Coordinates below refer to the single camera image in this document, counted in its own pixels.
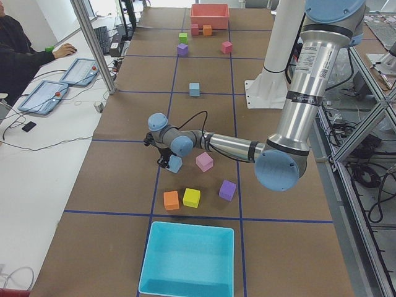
human hand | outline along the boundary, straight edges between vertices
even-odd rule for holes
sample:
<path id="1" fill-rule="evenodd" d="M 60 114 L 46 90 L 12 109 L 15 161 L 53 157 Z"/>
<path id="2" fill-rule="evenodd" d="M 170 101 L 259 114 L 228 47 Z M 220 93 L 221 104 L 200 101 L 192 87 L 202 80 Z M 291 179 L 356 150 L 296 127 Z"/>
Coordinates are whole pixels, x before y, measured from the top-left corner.
<path id="1" fill-rule="evenodd" d="M 55 59 L 66 57 L 70 54 L 74 54 L 77 51 L 77 48 L 72 46 L 70 43 L 65 43 L 61 45 L 61 47 L 57 51 L 53 51 Z"/>

keyboard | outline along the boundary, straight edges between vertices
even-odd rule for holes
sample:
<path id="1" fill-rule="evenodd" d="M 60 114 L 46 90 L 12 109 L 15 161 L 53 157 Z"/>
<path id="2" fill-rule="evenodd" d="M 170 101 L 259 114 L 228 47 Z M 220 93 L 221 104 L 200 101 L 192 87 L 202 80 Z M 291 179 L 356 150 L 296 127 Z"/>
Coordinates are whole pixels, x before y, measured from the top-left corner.
<path id="1" fill-rule="evenodd" d="M 110 50 L 110 37 L 106 26 L 93 29 L 98 38 L 103 54 L 108 54 Z"/>

white table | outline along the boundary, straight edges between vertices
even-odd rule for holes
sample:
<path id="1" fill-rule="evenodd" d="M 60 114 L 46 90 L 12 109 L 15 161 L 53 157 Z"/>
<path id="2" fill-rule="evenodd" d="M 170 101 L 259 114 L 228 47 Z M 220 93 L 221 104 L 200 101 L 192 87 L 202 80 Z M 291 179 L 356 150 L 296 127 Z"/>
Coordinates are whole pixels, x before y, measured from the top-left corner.
<path id="1" fill-rule="evenodd" d="M 114 19 L 94 21 L 93 26 L 107 25 L 113 28 Z M 67 69 L 75 58 L 93 58 L 82 32 L 71 36 L 66 42 L 73 44 L 76 54 L 58 59 L 43 66 L 39 73 Z M 113 60 L 106 56 L 106 62 Z M 59 81 L 63 72 L 48 74 L 33 81 L 25 93 L 31 92 L 41 80 Z M 64 97 L 68 99 L 84 88 L 71 87 Z M 22 126 L 8 129 L 6 142 L 19 147 L 38 149 L 62 140 L 92 136 L 100 113 L 93 104 L 103 101 L 108 93 L 103 80 L 78 97 L 62 101 L 47 116 L 26 115 L 26 122 L 37 125 L 28 133 Z M 14 109 L 25 98 L 20 98 Z M 17 116 L 5 119 L 0 134 Z M 0 273 L 10 274 L 15 269 L 29 266 L 40 272 L 49 245 L 67 203 L 75 179 L 90 145 L 90 139 L 77 140 L 55 147 L 30 152 L 9 145 L 0 145 Z M 7 288 L 25 290 L 31 281 L 28 270 L 20 270 L 9 280 Z M 4 280 L 0 278 L 0 288 Z"/>

blue bin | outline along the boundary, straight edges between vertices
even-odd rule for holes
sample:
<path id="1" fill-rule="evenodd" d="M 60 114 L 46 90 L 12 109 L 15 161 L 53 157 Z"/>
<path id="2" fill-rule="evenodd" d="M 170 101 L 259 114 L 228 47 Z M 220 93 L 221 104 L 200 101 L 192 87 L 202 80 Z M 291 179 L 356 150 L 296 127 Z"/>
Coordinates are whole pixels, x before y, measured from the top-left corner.
<path id="1" fill-rule="evenodd" d="M 139 292 L 172 297 L 233 297 L 234 230 L 152 223 Z"/>

block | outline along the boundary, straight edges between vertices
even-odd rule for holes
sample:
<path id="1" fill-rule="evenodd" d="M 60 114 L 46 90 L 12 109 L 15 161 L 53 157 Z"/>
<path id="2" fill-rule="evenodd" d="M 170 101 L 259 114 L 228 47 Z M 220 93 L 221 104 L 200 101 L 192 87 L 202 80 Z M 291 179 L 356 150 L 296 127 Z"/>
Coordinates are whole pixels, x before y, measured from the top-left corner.
<path id="1" fill-rule="evenodd" d="M 170 172 L 173 173 L 177 173 L 179 172 L 180 168 L 183 165 L 183 161 L 180 157 L 172 155 L 169 158 L 169 162 L 168 162 L 169 168 L 167 168 L 167 170 L 169 170 Z"/>
<path id="2" fill-rule="evenodd" d="M 198 24 L 191 24 L 191 35 L 199 35 Z"/>
<path id="3" fill-rule="evenodd" d="M 229 41 L 224 41 L 222 43 L 222 52 L 223 54 L 229 54 L 233 50 L 233 44 Z"/>
<path id="4" fill-rule="evenodd" d="M 178 55 L 186 56 L 187 54 L 188 54 L 188 45 L 185 45 L 184 43 L 180 43 L 178 45 Z"/>
<path id="5" fill-rule="evenodd" d="M 198 208 L 200 200 L 200 190 L 186 189 L 183 196 L 183 204 L 188 207 Z"/>
<path id="6" fill-rule="evenodd" d="M 179 209 L 179 194 L 177 191 L 163 193 L 163 205 L 166 210 Z"/>
<path id="7" fill-rule="evenodd" d="M 205 172 L 213 167 L 213 159 L 205 152 L 196 157 L 196 164 L 203 172 Z"/>
<path id="8" fill-rule="evenodd" d="M 204 25 L 204 35 L 211 36 L 212 35 L 212 25 Z"/>
<path id="9" fill-rule="evenodd" d="M 190 96 L 191 97 L 199 97 L 199 83 L 198 82 L 190 82 Z"/>
<path id="10" fill-rule="evenodd" d="M 236 190 L 235 183 L 232 183 L 231 181 L 224 180 L 218 195 L 225 200 L 231 201 L 233 199 L 235 190 Z"/>
<path id="11" fill-rule="evenodd" d="M 184 43 L 185 45 L 188 45 L 187 33 L 179 33 L 179 43 Z"/>

